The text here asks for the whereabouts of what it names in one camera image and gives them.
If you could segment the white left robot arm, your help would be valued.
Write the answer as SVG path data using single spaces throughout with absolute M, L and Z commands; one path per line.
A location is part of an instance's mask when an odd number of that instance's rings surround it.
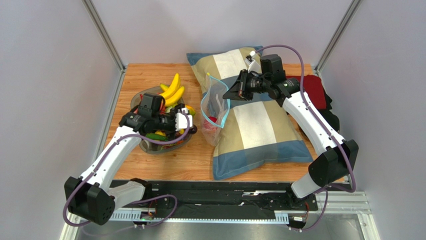
M 79 177 L 64 184 L 66 203 L 62 217 L 72 227 L 89 223 L 104 225 L 115 210 L 130 204 L 153 202 L 148 198 L 151 185 L 139 178 L 111 187 L 114 176 L 128 155 L 141 141 L 171 145 L 183 140 L 193 127 L 193 117 L 183 104 L 163 113 L 166 100 L 159 94 L 145 93 L 138 105 L 122 116 L 118 128 L 95 162 Z

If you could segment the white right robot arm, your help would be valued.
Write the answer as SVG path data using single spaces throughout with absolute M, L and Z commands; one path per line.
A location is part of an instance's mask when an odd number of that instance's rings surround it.
M 223 95 L 226 100 L 251 101 L 254 94 L 267 93 L 289 113 L 311 141 L 317 158 L 308 166 L 308 172 L 287 189 L 295 199 L 324 190 L 334 181 L 349 176 L 350 192 L 356 189 L 353 168 L 359 146 L 355 140 L 345 140 L 322 117 L 303 87 L 303 79 L 287 78 L 282 59 L 277 54 L 264 55 L 254 60 L 256 51 L 246 56 L 248 69 L 242 69 L 230 89 Z

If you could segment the clear zip top bag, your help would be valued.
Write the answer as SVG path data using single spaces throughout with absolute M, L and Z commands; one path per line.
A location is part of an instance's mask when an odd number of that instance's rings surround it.
M 223 99 L 223 95 L 229 90 L 229 87 L 210 73 L 206 74 L 205 83 L 206 92 L 200 102 L 201 132 L 210 145 L 216 146 L 220 140 L 220 132 L 225 127 L 226 119 L 230 112 L 231 101 Z M 207 119 L 210 116 L 217 118 L 216 131 L 203 129 L 204 118 Z

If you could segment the yellow orange mango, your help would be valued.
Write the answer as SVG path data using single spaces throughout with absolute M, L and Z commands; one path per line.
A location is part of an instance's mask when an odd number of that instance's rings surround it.
M 191 115 L 191 116 L 195 116 L 196 115 L 196 111 L 195 111 L 195 109 L 193 108 L 193 107 L 191 107 L 191 106 L 189 106 L 189 105 L 185 105 L 185 107 L 188 109 L 188 112 L 189 112 L 189 114 Z

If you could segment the red apple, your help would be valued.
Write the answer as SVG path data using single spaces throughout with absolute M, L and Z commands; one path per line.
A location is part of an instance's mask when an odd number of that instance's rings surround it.
M 217 118 L 213 116 L 208 116 L 203 120 L 203 129 L 208 132 L 215 132 L 217 130 L 216 126 Z

